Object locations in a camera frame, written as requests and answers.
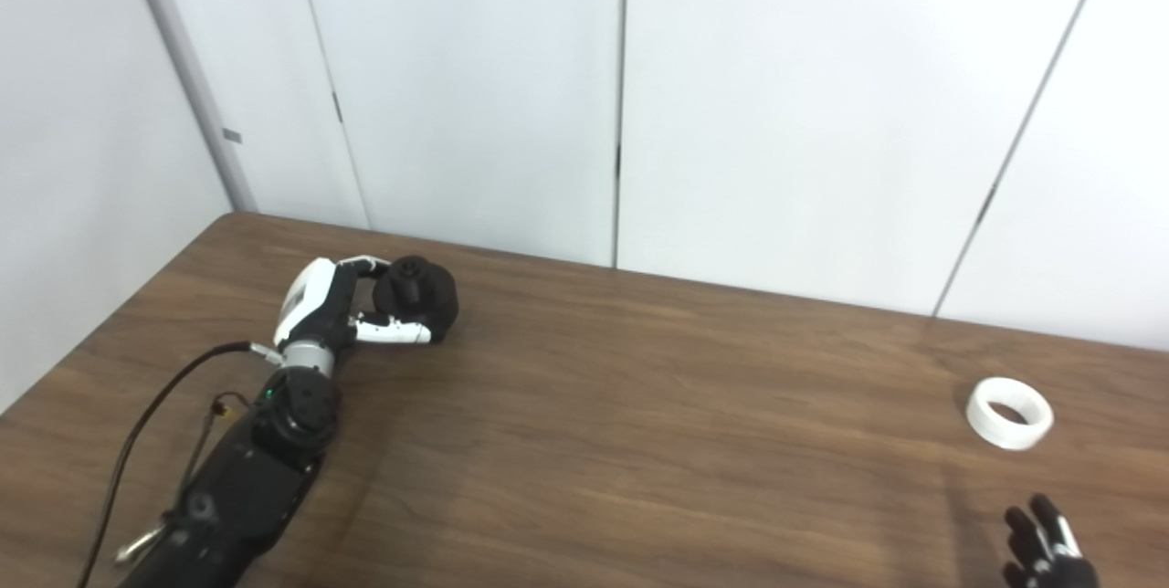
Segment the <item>black and white left hand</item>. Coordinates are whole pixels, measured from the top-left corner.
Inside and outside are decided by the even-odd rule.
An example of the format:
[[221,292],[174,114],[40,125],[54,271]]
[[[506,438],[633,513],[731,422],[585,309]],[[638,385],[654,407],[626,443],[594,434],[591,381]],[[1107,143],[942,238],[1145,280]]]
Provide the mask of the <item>black and white left hand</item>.
[[436,345],[438,333],[426,323],[404,321],[395,314],[353,310],[359,281],[389,276],[392,260],[368,255],[333,262],[318,257],[300,271],[281,305],[275,348],[288,352],[307,343],[341,352],[354,343],[372,345]]

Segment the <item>black and white right hand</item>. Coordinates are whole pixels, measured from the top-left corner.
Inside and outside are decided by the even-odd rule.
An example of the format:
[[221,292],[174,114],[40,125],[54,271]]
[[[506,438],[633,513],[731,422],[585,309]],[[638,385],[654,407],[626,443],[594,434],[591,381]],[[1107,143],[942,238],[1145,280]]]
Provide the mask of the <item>black and white right hand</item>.
[[1094,563],[1084,555],[1068,518],[1047,496],[1032,496],[1028,510],[1007,509],[1005,523],[1014,555],[1002,570],[1007,587],[1099,587]]

